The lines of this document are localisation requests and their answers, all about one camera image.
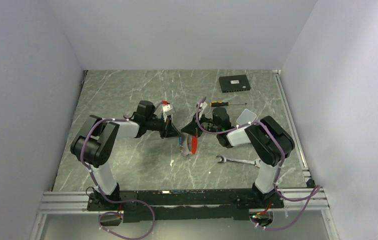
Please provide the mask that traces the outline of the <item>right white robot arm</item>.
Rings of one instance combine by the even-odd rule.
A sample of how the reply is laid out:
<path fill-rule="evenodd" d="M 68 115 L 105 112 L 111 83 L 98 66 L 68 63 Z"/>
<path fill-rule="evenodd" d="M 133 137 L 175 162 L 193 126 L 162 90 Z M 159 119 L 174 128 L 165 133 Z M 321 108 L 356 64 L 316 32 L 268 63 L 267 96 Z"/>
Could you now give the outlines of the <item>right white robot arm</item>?
<path fill-rule="evenodd" d="M 278 174 L 282 163 L 294 150 L 292 137 L 272 118 L 266 116 L 259 121 L 233 126 L 227 110 L 218 107 L 213 110 L 212 118 L 204 116 L 197 110 L 192 121 L 181 131 L 193 137 L 203 133 L 215 135 L 219 143 L 225 148 L 233 148 L 250 144 L 259 159 L 254 161 L 259 167 L 252 194 L 253 203 L 263 208 L 272 200 L 275 192 Z"/>

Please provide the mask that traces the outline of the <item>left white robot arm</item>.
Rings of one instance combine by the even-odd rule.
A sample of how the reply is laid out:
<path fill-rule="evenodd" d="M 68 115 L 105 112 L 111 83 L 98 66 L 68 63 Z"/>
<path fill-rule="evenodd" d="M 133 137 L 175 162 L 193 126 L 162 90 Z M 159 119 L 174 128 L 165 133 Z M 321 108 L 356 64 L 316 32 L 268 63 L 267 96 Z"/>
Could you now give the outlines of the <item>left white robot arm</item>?
<path fill-rule="evenodd" d="M 102 118 L 90 115 L 71 143 L 70 152 L 89 171 L 94 191 L 101 195 L 101 204 L 114 210 L 121 201 L 120 186 L 108 160 L 116 139 L 140 138 L 147 131 L 158 132 L 160 138 L 174 138 L 180 131 L 172 123 L 173 105 L 166 100 L 154 104 L 141 100 L 130 117 Z"/>

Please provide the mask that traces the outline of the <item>yellow black screwdriver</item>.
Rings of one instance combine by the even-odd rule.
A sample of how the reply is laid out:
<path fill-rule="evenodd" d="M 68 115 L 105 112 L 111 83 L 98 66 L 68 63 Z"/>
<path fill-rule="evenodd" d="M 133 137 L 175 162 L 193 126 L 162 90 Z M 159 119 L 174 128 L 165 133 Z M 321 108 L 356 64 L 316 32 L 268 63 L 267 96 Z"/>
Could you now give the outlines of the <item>yellow black screwdriver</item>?
<path fill-rule="evenodd" d="M 230 105 L 247 105 L 247 103 L 229 103 L 229 102 L 224 102 L 224 101 L 212 101 L 210 103 L 210 106 L 213 108 L 226 107 Z"/>

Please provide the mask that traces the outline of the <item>silver combination wrench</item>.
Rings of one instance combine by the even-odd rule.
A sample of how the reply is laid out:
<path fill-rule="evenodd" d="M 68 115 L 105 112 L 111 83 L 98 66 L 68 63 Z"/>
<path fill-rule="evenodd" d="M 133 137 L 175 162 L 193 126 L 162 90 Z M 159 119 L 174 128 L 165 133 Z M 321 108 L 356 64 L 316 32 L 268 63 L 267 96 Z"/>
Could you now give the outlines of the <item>silver combination wrench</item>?
<path fill-rule="evenodd" d="M 233 163 L 241 163 L 246 165 L 252 165 L 257 168 L 260 167 L 260 158 L 256 159 L 237 159 L 237 158 L 231 158 L 231 157 L 225 157 L 223 155 L 217 155 L 216 158 L 218 159 L 219 164 L 223 164 L 226 162 L 233 162 Z"/>

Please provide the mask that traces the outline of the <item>black box device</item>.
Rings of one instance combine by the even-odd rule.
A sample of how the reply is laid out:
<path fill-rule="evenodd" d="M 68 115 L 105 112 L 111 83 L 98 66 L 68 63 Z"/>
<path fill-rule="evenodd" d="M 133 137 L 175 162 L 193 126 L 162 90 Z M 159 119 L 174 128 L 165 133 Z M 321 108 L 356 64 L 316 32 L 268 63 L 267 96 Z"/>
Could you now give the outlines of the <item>black box device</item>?
<path fill-rule="evenodd" d="M 218 78 L 222 93 L 243 92 L 251 90 L 246 74 L 220 76 Z"/>

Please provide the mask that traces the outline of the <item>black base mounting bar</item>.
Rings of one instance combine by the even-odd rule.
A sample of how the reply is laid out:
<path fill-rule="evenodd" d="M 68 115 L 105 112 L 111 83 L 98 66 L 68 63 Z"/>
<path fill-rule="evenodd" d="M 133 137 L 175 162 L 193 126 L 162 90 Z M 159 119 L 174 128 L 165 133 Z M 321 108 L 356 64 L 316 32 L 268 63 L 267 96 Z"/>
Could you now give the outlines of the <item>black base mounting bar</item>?
<path fill-rule="evenodd" d="M 273 194 L 266 199 L 250 188 L 190 190 L 122 190 L 123 203 L 107 202 L 100 194 L 89 195 L 88 210 L 123 212 L 125 223 L 155 219 L 232 219 L 247 221 L 250 214 L 265 209 L 282 209 L 283 201 Z"/>

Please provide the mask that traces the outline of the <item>aluminium frame rail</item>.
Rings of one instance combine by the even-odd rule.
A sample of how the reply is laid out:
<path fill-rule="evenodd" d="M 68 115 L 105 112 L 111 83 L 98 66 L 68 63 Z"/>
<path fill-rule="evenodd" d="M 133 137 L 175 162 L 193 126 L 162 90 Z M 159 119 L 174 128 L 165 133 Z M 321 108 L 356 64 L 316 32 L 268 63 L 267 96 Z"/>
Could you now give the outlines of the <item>aluminium frame rail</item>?
<path fill-rule="evenodd" d="M 102 212 L 88 210 L 89 197 L 83 191 L 47 191 L 43 193 L 34 225 L 30 233 L 31 240 L 40 240 L 46 219 L 49 215 L 99 215 Z M 331 240 L 339 236 L 332 219 L 330 206 L 324 189 L 310 200 L 307 211 L 321 212 L 327 235 Z"/>

